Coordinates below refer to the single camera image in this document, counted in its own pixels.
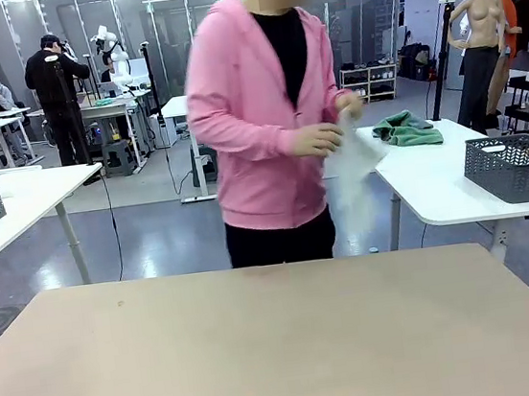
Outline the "person's right hand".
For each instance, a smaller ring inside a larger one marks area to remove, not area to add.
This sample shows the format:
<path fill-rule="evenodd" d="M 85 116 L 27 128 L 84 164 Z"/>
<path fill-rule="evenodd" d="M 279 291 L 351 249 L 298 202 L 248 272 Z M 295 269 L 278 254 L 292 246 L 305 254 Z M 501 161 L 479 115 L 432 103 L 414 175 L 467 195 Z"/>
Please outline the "person's right hand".
<path fill-rule="evenodd" d="M 340 147 L 343 135 L 338 125 L 328 123 L 299 128 L 294 133 L 292 153 L 299 157 L 328 156 Z"/>

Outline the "person's left hand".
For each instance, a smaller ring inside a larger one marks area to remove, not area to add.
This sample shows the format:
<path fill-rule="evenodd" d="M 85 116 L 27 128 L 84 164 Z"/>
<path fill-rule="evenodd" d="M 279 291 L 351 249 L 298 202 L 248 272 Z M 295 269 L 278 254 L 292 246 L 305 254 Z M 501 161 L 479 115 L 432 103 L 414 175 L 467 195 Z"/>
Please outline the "person's left hand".
<path fill-rule="evenodd" d="M 337 96 L 334 105 L 338 116 L 343 119 L 357 121 L 362 117 L 364 111 L 364 102 L 354 92 L 345 92 Z"/>

